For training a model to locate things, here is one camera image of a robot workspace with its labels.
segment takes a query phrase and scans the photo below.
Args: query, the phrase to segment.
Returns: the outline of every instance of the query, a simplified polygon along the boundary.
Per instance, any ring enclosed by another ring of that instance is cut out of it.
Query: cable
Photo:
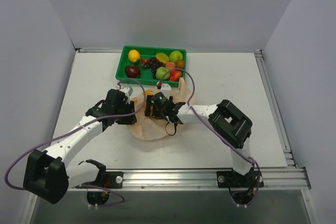
[[[94,188],[94,189],[100,189],[100,190],[103,190],[103,191],[108,191],[109,193],[111,194],[114,194],[114,195],[117,195],[119,198],[121,198],[120,201],[114,201],[114,202],[111,202],[111,203],[107,203],[107,204],[104,204],[104,205],[99,205],[99,207],[110,207],[110,206],[114,206],[114,205],[117,205],[117,204],[121,204],[123,202],[125,202],[125,198],[118,194],[117,192],[115,191],[112,191],[111,189],[109,188],[104,188],[104,187],[100,187],[100,186],[94,186],[94,185],[88,185],[88,184],[83,184],[84,188],[85,189],[86,187],[89,187],[89,188]]]
[[[134,111],[134,112],[132,112],[132,113],[129,113],[129,114],[122,114],[122,115],[105,115],[105,116],[101,116],[101,117],[99,117],[99,118],[96,118],[96,119],[94,119],[94,120],[91,120],[90,122],[87,122],[86,124],[83,125],[83,127],[86,127],[86,126],[90,125],[91,123],[94,123],[94,122],[96,122],[96,121],[100,121],[100,120],[103,120],[103,119],[107,119],[107,118],[124,118],[124,117],[127,117],[127,116],[135,115],[135,114],[137,114],[138,112],[140,112],[140,111],[142,110],[142,108],[143,108],[143,107],[145,106],[145,104],[146,104],[146,91],[145,91],[145,88],[143,87],[143,85],[141,85],[141,83],[138,82],[137,80],[134,80],[134,79],[131,79],[131,78],[125,78],[125,79],[122,79],[122,80],[120,80],[120,81],[117,83],[117,85],[120,85],[120,83],[121,83],[122,81],[134,81],[134,82],[136,82],[136,83],[140,86],[140,88],[142,89],[143,95],[144,95],[144,98],[143,98],[143,102],[142,102],[142,104],[141,104],[141,107],[140,107],[138,110],[136,110],[136,111]],[[16,160],[9,166],[9,168],[7,169],[7,171],[6,171],[6,173],[5,173],[5,183],[6,183],[6,185],[9,186],[9,187],[12,188],[12,189],[15,189],[15,190],[25,190],[23,187],[14,186],[12,183],[9,182],[9,180],[8,180],[8,176],[9,176],[10,171],[13,169],[13,167],[14,167],[14,166],[15,166],[15,165],[16,165],[22,158],[24,158],[26,155],[28,155],[28,154],[29,154],[30,152],[32,152],[33,150],[35,150],[35,149],[37,149],[37,148],[40,148],[41,146],[44,146],[44,145],[46,145],[46,144],[50,144],[50,143],[52,143],[52,142],[54,142],[54,141],[60,140],[60,139],[62,139],[62,138],[65,138],[65,137],[67,137],[67,136],[70,136],[70,135],[72,135],[72,134],[74,134],[74,133],[76,133],[77,131],[80,131],[80,130],[82,130],[82,129],[83,129],[82,127],[78,127],[78,128],[76,128],[76,129],[74,129],[74,130],[72,130],[72,131],[70,131],[70,132],[68,132],[68,133],[66,133],[66,134],[64,134],[64,135],[62,135],[62,136],[58,136],[58,137],[53,138],[53,139],[51,139],[51,140],[45,141],[45,142],[40,143],[40,144],[38,144],[38,145],[36,145],[36,146],[30,148],[29,150],[27,150],[27,151],[26,151],[25,153],[23,153],[20,157],[18,157],[18,158],[17,158],[17,159],[16,159]]]
[[[257,178],[257,187],[256,187],[256,191],[254,192],[254,196],[253,196],[253,198],[251,199],[251,201],[248,203],[248,204],[246,204],[246,205],[250,205],[253,201],[254,201],[254,199],[255,199],[255,197],[256,197],[256,195],[257,195],[257,193],[258,193],[258,190],[259,190],[259,184],[260,184],[260,167],[259,167],[259,165],[258,165],[258,163],[252,158],[252,157],[246,157],[245,155],[243,155],[239,150],[237,150],[237,149],[235,149],[225,138],[223,138],[219,133],[217,133],[197,112],[196,112],[196,110],[192,107],[192,106],[190,106],[190,100],[191,100],[191,98],[194,96],[194,93],[195,93],[195,82],[194,82],[194,79],[192,78],[192,76],[186,71],[186,70],[184,70],[184,69],[180,69],[180,68],[173,68],[173,69],[170,69],[169,71],[167,71],[164,75],[163,75],[163,77],[160,79],[160,81],[159,81],[159,83],[161,83],[162,82],[162,80],[163,80],[163,78],[166,76],[166,74],[168,74],[169,72],[171,72],[171,71],[174,71],[174,70],[179,70],[179,71],[182,71],[182,72],[185,72],[188,76],[189,76],[189,78],[190,78],[190,80],[191,80],[191,82],[192,82],[192,84],[193,84],[193,92],[192,92],[192,94],[191,94],[191,96],[189,97],[189,99],[188,99],[188,101],[187,101],[187,105],[189,106],[189,108],[194,112],[194,114],[195,114],[195,116],[211,131],[211,132],[213,132],[225,145],[227,145],[231,150],[233,150],[238,156],[240,156],[243,160],[245,160],[246,162],[248,162],[248,163],[250,163],[250,164],[252,164],[253,166],[257,166],[257,168],[258,168],[258,171],[259,171],[259,173],[258,173],[258,178]]]

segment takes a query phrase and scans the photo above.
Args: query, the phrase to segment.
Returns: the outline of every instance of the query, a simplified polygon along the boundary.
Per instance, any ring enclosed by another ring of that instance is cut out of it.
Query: green tray
[[[138,47],[138,46],[124,46],[122,49],[118,69],[116,75],[117,80],[122,80],[127,78],[125,74],[125,67],[131,65],[131,61],[128,59],[128,53],[130,50],[135,49],[140,53],[141,58],[143,59],[150,59],[155,57],[158,52],[163,52],[169,56],[172,51],[180,51],[183,55],[184,60],[184,68],[186,66],[187,60],[187,51],[184,49],[174,49],[174,48],[158,48],[158,47]],[[143,85],[152,85],[155,86],[158,80],[153,79],[151,69],[144,69],[140,67],[140,78],[134,78],[135,80],[139,81]],[[164,83],[168,83],[171,87],[178,87],[178,81],[163,81]]]

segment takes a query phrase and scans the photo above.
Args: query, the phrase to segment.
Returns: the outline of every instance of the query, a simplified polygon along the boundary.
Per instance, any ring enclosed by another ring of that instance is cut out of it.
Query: white table
[[[73,128],[85,112],[114,88],[121,53],[77,53],[55,136]],[[261,167],[286,167],[286,160],[254,54],[188,53],[186,69],[196,83],[196,104],[232,101],[253,122],[251,155]],[[141,92],[133,86],[136,96]],[[70,165],[95,159],[109,169],[232,167],[229,148],[201,124],[177,136],[144,142],[126,126],[113,125],[93,139]]]

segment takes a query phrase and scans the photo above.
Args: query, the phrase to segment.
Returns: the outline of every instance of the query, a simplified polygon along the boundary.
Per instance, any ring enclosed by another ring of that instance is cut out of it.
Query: gray wall
[[[290,0],[50,0],[76,47],[265,47]]]
[[[294,158],[305,166],[321,223],[335,223],[336,1],[292,0],[265,62]]]
[[[75,51],[48,0],[0,0],[0,174],[50,138]],[[21,186],[25,162],[10,176]],[[0,180],[0,223],[17,223],[26,192]]]

